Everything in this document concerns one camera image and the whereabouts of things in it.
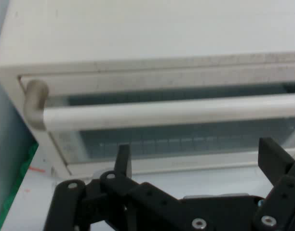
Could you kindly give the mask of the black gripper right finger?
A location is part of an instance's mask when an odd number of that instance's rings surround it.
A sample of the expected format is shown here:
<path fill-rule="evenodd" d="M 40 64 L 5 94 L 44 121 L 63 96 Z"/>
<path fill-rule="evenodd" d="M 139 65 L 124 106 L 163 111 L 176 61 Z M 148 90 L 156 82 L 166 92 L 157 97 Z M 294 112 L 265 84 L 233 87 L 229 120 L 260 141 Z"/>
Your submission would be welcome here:
<path fill-rule="evenodd" d="M 256 231 L 295 231 L 295 160 L 273 139 L 260 138 L 258 166 L 273 185 L 255 213 Z"/>

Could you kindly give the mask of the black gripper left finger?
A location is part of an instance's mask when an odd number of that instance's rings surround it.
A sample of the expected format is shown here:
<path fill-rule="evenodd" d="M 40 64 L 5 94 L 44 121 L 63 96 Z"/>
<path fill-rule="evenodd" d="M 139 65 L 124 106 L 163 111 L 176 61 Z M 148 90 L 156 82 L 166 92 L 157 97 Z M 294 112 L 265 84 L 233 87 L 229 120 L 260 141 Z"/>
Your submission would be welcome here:
<path fill-rule="evenodd" d="M 60 183 L 44 229 L 88 231 L 104 221 L 116 231 L 208 231 L 207 218 L 150 183 L 132 180 L 131 151 L 121 145 L 113 170 L 85 184 Z"/>

